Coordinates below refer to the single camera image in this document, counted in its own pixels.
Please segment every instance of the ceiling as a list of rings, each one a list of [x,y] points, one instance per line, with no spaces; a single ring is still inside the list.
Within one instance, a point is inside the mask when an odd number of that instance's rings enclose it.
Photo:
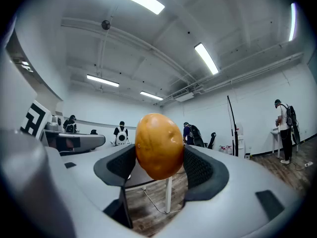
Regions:
[[[158,0],[156,15],[130,0],[68,0],[61,20],[71,83],[139,101],[171,101],[183,89],[204,93],[221,83],[300,59],[303,41],[288,42],[291,0]],[[103,20],[111,21],[106,31]],[[202,42],[219,73],[194,47]],[[87,74],[120,83],[115,88]]]

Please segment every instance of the table leg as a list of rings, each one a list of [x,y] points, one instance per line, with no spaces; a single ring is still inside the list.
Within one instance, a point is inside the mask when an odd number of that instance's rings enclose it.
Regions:
[[[274,134],[272,134],[272,153],[274,153],[274,146],[275,146],[275,139],[274,139]]]
[[[278,158],[279,158],[279,148],[280,148],[279,138],[280,138],[280,134],[277,135],[277,157],[278,157]]]
[[[170,202],[172,198],[172,177],[166,179],[166,192],[165,192],[165,212],[170,212]]]

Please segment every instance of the table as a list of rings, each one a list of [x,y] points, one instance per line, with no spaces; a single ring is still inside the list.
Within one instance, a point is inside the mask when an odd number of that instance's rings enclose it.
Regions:
[[[119,195],[119,187],[108,186],[99,179],[94,172],[94,164],[101,158],[109,156],[127,145],[110,147],[100,151],[94,151],[83,154],[63,156],[64,163],[73,162],[76,166],[67,169],[74,177],[76,183],[83,193],[100,209],[104,210]],[[146,186],[159,182],[153,180],[144,169],[141,168],[136,160],[135,167],[131,172],[131,178],[126,182],[126,191],[142,188],[146,190]],[[165,212],[170,212],[172,194],[172,178],[166,179],[165,193]]]
[[[273,142],[272,142],[272,153],[274,153],[274,150],[275,150],[275,136],[277,135],[277,157],[279,158],[281,134],[279,133],[278,129],[271,130],[271,134],[272,134],[272,139],[273,139]]]

